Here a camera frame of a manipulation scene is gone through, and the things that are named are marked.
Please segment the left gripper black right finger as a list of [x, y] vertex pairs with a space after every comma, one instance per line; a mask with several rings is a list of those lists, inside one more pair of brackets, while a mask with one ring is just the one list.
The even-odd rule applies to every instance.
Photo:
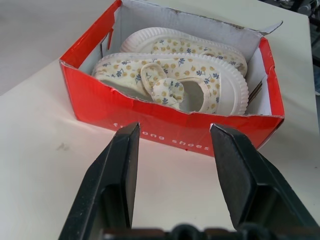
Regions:
[[319, 228], [281, 172], [240, 131], [210, 127], [220, 187], [234, 228]]

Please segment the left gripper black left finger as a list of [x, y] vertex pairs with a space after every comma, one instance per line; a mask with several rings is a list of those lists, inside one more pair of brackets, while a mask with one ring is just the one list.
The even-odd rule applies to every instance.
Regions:
[[130, 229], [135, 204], [140, 125], [121, 127], [87, 169], [60, 240], [88, 240], [95, 219], [104, 229]]

